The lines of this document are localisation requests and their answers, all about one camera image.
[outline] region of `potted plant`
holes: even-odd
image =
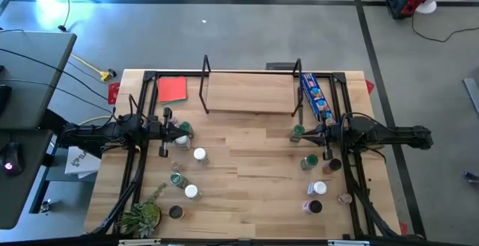
[[[156,205],[156,199],[164,187],[165,183],[158,186],[145,202],[134,204],[131,210],[121,215],[119,225],[125,228],[125,233],[137,231],[141,238],[151,235],[162,220],[162,212]]]

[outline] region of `gray floor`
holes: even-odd
[[[57,31],[66,12],[67,5],[55,0],[11,1],[0,26]],[[396,124],[422,124],[433,131],[431,150],[403,148],[428,238],[476,245],[479,192],[461,174],[479,172],[474,151],[479,118],[462,79],[479,78],[479,32],[432,43],[412,32],[410,19],[394,21],[385,7],[364,7],[364,12]],[[443,38],[478,26],[478,18],[479,7],[441,7],[431,15],[417,15],[415,27]],[[266,62],[301,58],[305,69],[363,70],[374,82],[353,6],[75,3],[67,27],[79,37],[76,55],[118,74],[126,68],[199,69],[208,54],[215,68],[264,69]],[[71,66],[67,71],[106,94],[104,84]],[[59,87],[108,107],[68,77]],[[376,117],[384,122],[376,90],[371,100]],[[61,92],[55,93],[50,108],[77,123],[104,115]],[[386,152],[397,212],[410,226],[393,154],[389,148]],[[49,215],[25,213],[15,229],[0,232],[0,241],[80,234],[91,185],[65,183],[51,185],[48,193],[62,200],[60,209]],[[29,229],[27,237],[25,229],[32,224],[45,229]]]

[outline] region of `black metal frame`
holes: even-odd
[[[298,58],[298,60],[296,60],[296,63],[294,65],[294,68],[293,68],[293,72],[291,73],[291,75],[293,75],[293,77],[295,77],[295,74],[296,74],[296,70],[298,70],[298,73],[299,75],[296,75],[296,76],[301,76],[302,74],[302,65],[301,65],[301,59]],[[211,73],[211,67],[210,67],[210,60],[208,60],[208,55],[204,55],[204,58],[203,58],[203,67],[201,68],[201,82],[200,82],[200,93],[199,93],[199,97],[200,97],[200,100],[201,100],[201,104],[203,105],[203,108],[204,108],[204,112],[206,112],[207,114],[210,113],[210,110],[207,108],[207,104],[205,103],[204,99],[203,99],[203,84],[204,84],[204,77],[209,77],[210,76],[210,73]],[[254,74],[265,74],[265,73],[259,73],[259,72],[235,72],[235,71],[228,71],[228,73],[254,73]],[[298,104],[296,105],[296,107],[294,108],[294,111],[293,113],[291,113],[291,117],[294,117],[294,115],[296,115],[296,112],[298,111],[298,109],[300,110],[300,115],[299,115],[299,122],[302,123],[302,100],[303,100],[303,94],[302,94],[302,83],[300,82],[299,83],[299,86],[298,86]]]
[[[187,77],[201,77],[201,83],[200,83],[200,90],[199,90],[199,97],[201,100],[201,103],[203,104],[203,108],[207,114],[209,114],[209,110],[206,107],[206,103],[204,102],[202,92],[203,92],[203,84],[204,84],[204,77],[209,76],[211,73],[211,67],[210,67],[210,62],[208,60],[208,57],[205,55],[203,59],[203,67],[201,71],[146,71],[143,76],[143,81],[141,85],[141,92],[138,100],[138,110],[137,114],[140,115],[141,112],[143,111],[145,100],[146,100],[146,94],[147,94],[147,89],[148,85],[150,82],[153,83],[153,91],[151,94],[151,101],[150,101],[150,106],[148,108],[148,116],[153,115],[156,107],[156,97],[157,97],[157,85],[156,85],[156,80],[159,79],[159,77],[162,76],[187,76]],[[301,65],[301,59],[298,59],[295,63],[295,66],[293,68],[293,71],[228,71],[228,73],[255,73],[255,74],[280,74],[280,75],[293,75],[294,78],[299,78],[302,74],[302,65]],[[344,73],[315,73],[314,74],[317,79],[326,79],[329,81],[329,86],[330,90],[332,93],[332,109],[334,111],[334,115],[337,118],[341,118],[341,109],[340,109],[340,104],[339,104],[339,98],[338,98],[338,91],[336,89],[337,85],[340,85],[341,91],[342,91],[342,96],[344,100],[344,107],[345,107],[345,113],[352,112],[351,109],[351,103],[350,103],[350,97],[348,94],[347,90],[347,81],[346,81],[346,76]],[[302,117],[302,100],[304,99],[303,93],[302,93],[302,83],[299,83],[298,86],[298,103],[296,105],[296,108],[294,112],[291,114],[291,116],[294,116],[298,110],[300,118]],[[145,164],[146,164],[146,155],[147,155],[147,147],[148,147],[148,140],[140,141],[141,144],[141,154],[140,154],[140,159],[138,162],[138,170],[137,172],[143,172]],[[125,164],[125,173],[123,175],[123,181],[122,181],[122,187],[120,191],[120,195],[125,191],[125,187],[128,186],[129,178],[131,176],[132,172],[132,163],[134,159],[134,154],[135,150],[130,149],[128,152],[128,156],[126,159],[126,164]],[[348,156],[343,157],[343,163],[344,163],[344,168],[346,169],[351,169],[352,165],[350,163],[350,159]],[[356,164],[356,172],[358,174],[358,179],[359,179],[359,185],[365,193],[367,193],[367,185],[364,177],[364,169],[362,166],[361,162],[361,156],[357,155],[355,156],[355,164]],[[360,238],[361,236],[364,235],[364,232],[361,229],[361,225],[359,222],[359,214],[358,214],[358,207],[357,207],[357,202],[355,199],[355,195],[353,193],[353,190],[347,186],[347,192],[351,194],[353,197],[353,201],[350,204],[350,211],[351,211],[351,221],[353,223],[353,232],[354,236],[356,238]],[[137,203],[139,201],[141,193],[141,179],[138,181],[138,187],[135,190],[135,193],[133,195],[133,200],[132,203]],[[375,236],[375,229],[374,225],[372,224],[372,220],[366,215],[366,224],[367,224],[367,234]],[[208,239],[193,239],[193,240],[184,240],[184,239],[162,239],[162,241],[165,240],[171,240],[173,242],[186,242],[188,241],[189,243],[192,242],[211,242],[211,240]],[[268,240],[255,240],[256,242],[268,242]],[[294,239],[294,240],[274,240],[275,244],[278,244],[279,242],[283,243],[300,243],[300,244],[316,244],[316,245],[321,245],[324,244],[326,241],[325,240],[317,240],[317,239]]]

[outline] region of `wooden tabletop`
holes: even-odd
[[[124,71],[117,114],[128,114],[129,93],[138,99],[143,72]],[[353,111],[373,116],[364,73],[345,73]],[[199,78],[188,77],[188,101],[170,106],[178,120],[192,124],[195,138],[191,150],[180,151],[169,144],[169,157],[165,159],[158,157],[160,141],[151,141],[148,148],[141,200],[145,200],[158,185],[168,183],[157,200],[164,217],[152,237],[340,239],[343,234],[353,236],[350,208],[337,202],[337,196],[347,192],[343,170],[332,175],[323,174],[321,147],[304,140],[298,144],[289,141],[288,134],[298,123],[297,115],[222,111],[205,114],[198,97],[199,84]],[[328,82],[320,81],[320,86],[326,99],[331,101]],[[312,129],[317,122],[306,98],[304,104],[304,126]],[[161,116],[161,105],[156,105],[155,114]],[[200,166],[193,158],[193,150],[197,147],[207,151],[210,163],[206,167]],[[335,157],[340,158],[337,148],[333,147],[333,150]],[[299,163],[311,153],[318,155],[320,162],[316,168],[305,172]],[[384,160],[373,153],[363,153],[362,158],[371,201],[390,228],[400,232]],[[172,160],[186,167],[182,174],[203,191],[202,199],[189,200],[184,191],[169,183],[173,173],[170,169]],[[103,155],[85,220],[86,232],[97,227],[116,203],[125,161],[126,151],[123,150],[112,150]],[[323,210],[318,215],[306,215],[302,206],[313,199],[306,194],[306,188],[308,183],[316,180],[324,181],[328,187],[326,194],[317,198],[323,204]],[[184,219],[168,217],[168,210],[173,205],[186,210]],[[366,230],[364,210],[360,205],[359,215],[361,227]]]

